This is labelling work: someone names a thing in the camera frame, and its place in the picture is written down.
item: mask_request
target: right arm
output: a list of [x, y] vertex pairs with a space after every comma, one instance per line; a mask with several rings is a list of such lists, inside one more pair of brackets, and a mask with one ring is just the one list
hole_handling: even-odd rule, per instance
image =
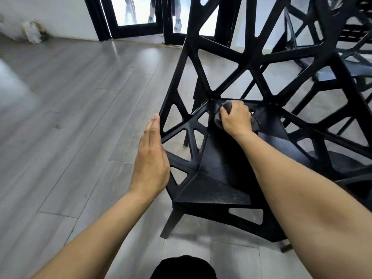
[[251, 130], [250, 113], [221, 108], [224, 129], [242, 147], [265, 198], [314, 278], [371, 278], [372, 213], [335, 183], [282, 154]]

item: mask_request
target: left arm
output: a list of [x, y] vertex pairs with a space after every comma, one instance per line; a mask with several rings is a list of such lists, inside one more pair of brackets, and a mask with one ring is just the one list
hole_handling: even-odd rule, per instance
[[54, 256], [33, 279], [104, 278], [124, 239], [169, 179], [160, 141], [160, 117], [146, 126], [128, 193]]

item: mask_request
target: wooden floor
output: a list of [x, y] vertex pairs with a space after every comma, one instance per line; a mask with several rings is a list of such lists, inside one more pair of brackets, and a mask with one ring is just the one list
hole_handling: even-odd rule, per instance
[[[0, 278], [30, 277], [125, 194], [139, 138], [160, 110], [180, 52], [123, 41], [0, 39]], [[208, 53], [201, 60], [213, 89], [235, 68]], [[293, 62], [273, 66], [264, 76], [274, 92], [299, 72]], [[226, 97], [238, 97], [250, 79], [243, 74]], [[195, 84], [188, 61], [179, 92], [189, 111]], [[249, 98], [260, 98], [258, 90]], [[335, 102], [343, 104], [337, 94], [331, 104], [324, 98], [316, 104], [328, 110]], [[185, 151], [181, 142], [168, 147]], [[107, 278], [149, 278], [162, 259], [183, 254], [210, 262], [219, 279], [310, 278], [293, 251], [282, 254], [278, 244], [202, 218], [183, 216], [164, 240], [171, 209], [164, 191], [124, 241]]]

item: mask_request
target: white shoe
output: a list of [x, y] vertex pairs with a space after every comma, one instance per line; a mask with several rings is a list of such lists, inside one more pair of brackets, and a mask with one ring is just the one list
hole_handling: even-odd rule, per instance
[[181, 30], [182, 28], [182, 23], [181, 23], [181, 19], [176, 19], [176, 24], [174, 25], [174, 30]]

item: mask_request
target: forearm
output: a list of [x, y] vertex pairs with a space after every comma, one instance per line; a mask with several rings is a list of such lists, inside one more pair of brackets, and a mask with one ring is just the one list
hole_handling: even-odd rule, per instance
[[[367, 209], [335, 183], [283, 155], [253, 132], [237, 141], [276, 219], [313, 275], [342, 271], [345, 276], [347, 270], [340, 267], [343, 260], [352, 260], [355, 267], [364, 264], [360, 257], [371, 248], [372, 233], [372, 215]], [[335, 261], [330, 258], [339, 260], [336, 266], [331, 266]]]
[[33, 278], [103, 278], [125, 237], [153, 198], [128, 192], [68, 243]]

